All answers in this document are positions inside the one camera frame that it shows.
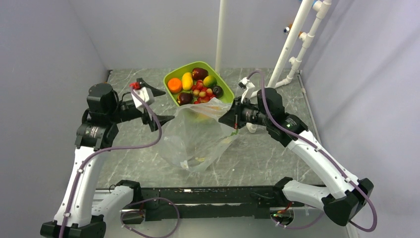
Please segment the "dark red apple front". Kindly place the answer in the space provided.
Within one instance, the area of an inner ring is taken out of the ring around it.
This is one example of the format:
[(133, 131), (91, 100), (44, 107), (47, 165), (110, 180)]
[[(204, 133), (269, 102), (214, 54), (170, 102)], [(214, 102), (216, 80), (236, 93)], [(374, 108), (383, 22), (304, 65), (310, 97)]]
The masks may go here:
[(181, 92), (180, 94), (178, 94), (176, 102), (178, 103), (178, 105), (182, 106), (185, 104), (192, 103), (193, 100), (194, 97), (191, 93)]

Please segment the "clear plastic bag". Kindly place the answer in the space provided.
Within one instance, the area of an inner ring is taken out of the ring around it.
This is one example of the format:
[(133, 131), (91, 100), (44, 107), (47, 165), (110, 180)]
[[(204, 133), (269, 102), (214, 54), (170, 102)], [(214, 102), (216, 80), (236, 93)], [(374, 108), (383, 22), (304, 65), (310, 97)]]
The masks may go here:
[(216, 98), (204, 104), (180, 106), (175, 118), (163, 126), (162, 137), (156, 145), (159, 155), (186, 171), (205, 171), (237, 139), (238, 131), (218, 120), (196, 122), (196, 112), (221, 117), (230, 107), (230, 103)]

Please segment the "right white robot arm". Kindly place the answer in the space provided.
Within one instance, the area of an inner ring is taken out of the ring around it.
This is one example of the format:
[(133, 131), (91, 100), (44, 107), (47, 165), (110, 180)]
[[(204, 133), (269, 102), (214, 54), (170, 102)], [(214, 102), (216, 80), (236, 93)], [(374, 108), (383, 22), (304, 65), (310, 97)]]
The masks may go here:
[(322, 210), (335, 224), (352, 224), (364, 232), (377, 226), (377, 211), (370, 200), (373, 183), (340, 165), (296, 115), (287, 113), (282, 96), (273, 88), (257, 93), (258, 103), (235, 98), (219, 123), (240, 129), (247, 123), (264, 126), (272, 139), (298, 155), (323, 181), (324, 187), (284, 177), (273, 186), (273, 200), (279, 206), (299, 202)]

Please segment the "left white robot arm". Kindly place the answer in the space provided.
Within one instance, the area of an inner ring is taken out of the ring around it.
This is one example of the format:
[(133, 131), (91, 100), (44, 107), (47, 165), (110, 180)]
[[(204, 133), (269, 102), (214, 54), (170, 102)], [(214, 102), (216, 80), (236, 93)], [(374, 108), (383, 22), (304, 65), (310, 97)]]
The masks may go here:
[(131, 100), (125, 101), (108, 83), (90, 87), (88, 108), (77, 129), (72, 173), (63, 201), (50, 222), (42, 224), (41, 236), (45, 238), (102, 238), (107, 224), (128, 206), (138, 207), (142, 189), (138, 182), (122, 180), (99, 204), (94, 205), (97, 182), (108, 153), (113, 145), (118, 125), (141, 119), (151, 131), (162, 131), (162, 126), (172, 116), (158, 116), (151, 104), (162, 90), (149, 85), (142, 78), (130, 85)]

